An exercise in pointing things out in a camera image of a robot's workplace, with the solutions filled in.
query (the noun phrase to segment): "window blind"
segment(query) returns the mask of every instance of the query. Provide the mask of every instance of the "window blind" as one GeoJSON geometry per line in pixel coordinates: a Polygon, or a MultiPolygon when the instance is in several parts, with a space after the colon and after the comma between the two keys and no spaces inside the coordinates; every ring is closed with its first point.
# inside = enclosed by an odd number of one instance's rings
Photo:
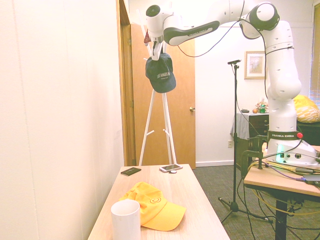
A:
{"type": "Polygon", "coordinates": [[[320,4],[314,7],[313,54],[309,98],[320,108],[320,4]]]}

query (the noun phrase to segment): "white phone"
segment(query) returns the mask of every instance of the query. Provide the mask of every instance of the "white phone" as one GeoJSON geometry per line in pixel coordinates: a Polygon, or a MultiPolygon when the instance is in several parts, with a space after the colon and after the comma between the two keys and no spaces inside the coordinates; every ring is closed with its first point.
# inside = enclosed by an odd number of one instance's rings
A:
{"type": "Polygon", "coordinates": [[[168,165],[168,166],[161,166],[159,168],[160,171],[164,172],[164,173],[168,173],[172,170],[178,170],[178,169],[182,169],[183,167],[181,165],[178,164],[172,164],[172,165],[168,165]]]}

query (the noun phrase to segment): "microphone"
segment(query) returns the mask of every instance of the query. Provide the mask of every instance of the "microphone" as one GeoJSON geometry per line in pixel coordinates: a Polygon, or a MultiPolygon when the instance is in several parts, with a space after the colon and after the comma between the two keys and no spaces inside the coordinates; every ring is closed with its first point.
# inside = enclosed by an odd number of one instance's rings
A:
{"type": "Polygon", "coordinates": [[[238,59],[238,60],[234,60],[234,61],[230,61],[228,62],[228,64],[236,64],[236,63],[240,63],[241,62],[241,59],[238,59]]]}

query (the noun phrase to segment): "floor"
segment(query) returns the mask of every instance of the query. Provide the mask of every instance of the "floor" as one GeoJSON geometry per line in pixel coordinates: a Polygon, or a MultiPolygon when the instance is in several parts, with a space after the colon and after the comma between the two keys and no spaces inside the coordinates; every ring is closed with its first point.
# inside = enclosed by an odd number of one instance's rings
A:
{"type": "MultiPolygon", "coordinates": [[[[222,220],[229,212],[229,207],[222,204],[218,197],[221,197],[225,201],[229,202],[233,200],[233,166],[209,166],[209,167],[197,167],[193,170],[197,177],[203,191],[209,199],[213,209],[217,216],[222,220]]],[[[241,180],[240,171],[237,170],[237,185],[241,180]]],[[[239,189],[239,195],[244,200],[244,189],[243,183],[241,182],[239,189]]],[[[276,205],[276,201],[267,196],[263,195],[264,199],[272,206],[276,205]]],[[[258,203],[258,198],[254,195],[251,189],[245,189],[246,204],[250,212],[264,216],[258,203]]],[[[245,210],[246,208],[242,204],[238,196],[236,196],[236,202],[240,209],[245,210]]],[[[262,210],[268,216],[273,214],[267,209],[264,203],[260,204],[262,210]]],[[[320,211],[320,203],[306,201],[303,204],[301,210],[297,213],[315,212],[320,211]]],[[[248,216],[242,212],[233,212],[224,222],[223,226],[228,233],[231,240],[273,240],[275,239],[275,232],[270,223],[265,220],[250,217],[252,231],[248,216]]],[[[287,225],[295,228],[320,228],[320,213],[302,216],[288,216],[287,225]]],[[[319,230],[298,230],[287,228],[286,239],[287,240],[314,240],[320,233],[319,230]]]]}

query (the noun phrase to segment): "white coat rack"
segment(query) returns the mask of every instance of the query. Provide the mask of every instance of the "white coat rack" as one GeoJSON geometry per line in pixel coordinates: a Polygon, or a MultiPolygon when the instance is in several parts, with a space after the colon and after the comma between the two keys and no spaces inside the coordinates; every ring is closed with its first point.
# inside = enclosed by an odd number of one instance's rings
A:
{"type": "MultiPolygon", "coordinates": [[[[145,30],[145,27],[144,27],[142,19],[141,19],[140,11],[138,9],[136,11],[137,11],[137,13],[138,13],[138,15],[140,17],[140,22],[141,22],[140,26],[141,26],[143,37],[145,37],[146,36],[146,30],[145,30]]],[[[162,46],[163,46],[163,52],[166,53],[167,52],[167,44],[164,43],[162,46]]],[[[149,57],[151,57],[151,49],[150,49],[149,44],[146,47],[147,47],[148,52],[149,52],[149,57]]],[[[155,132],[154,130],[148,132],[149,123],[150,123],[150,117],[151,117],[151,113],[152,113],[152,107],[154,105],[154,100],[155,100],[155,94],[156,94],[156,91],[153,89],[152,90],[152,95],[151,95],[151,100],[150,100],[148,116],[147,116],[147,119],[146,119],[144,135],[143,135],[142,148],[141,148],[141,154],[140,154],[140,159],[139,159],[139,166],[142,166],[142,161],[143,161],[143,157],[144,157],[144,153],[145,153],[145,146],[146,146],[147,136],[155,132]]],[[[169,164],[172,164],[172,158],[173,158],[173,163],[177,164],[176,152],[175,152],[175,146],[174,146],[174,139],[173,139],[173,134],[172,134],[171,122],[170,122],[167,94],[166,93],[160,93],[160,94],[162,95],[164,123],[165,123],[165,129],[163,129],[163,131],[166,134],[166,144],[167,144],[167,148],[168,148],[169,164]]]]}

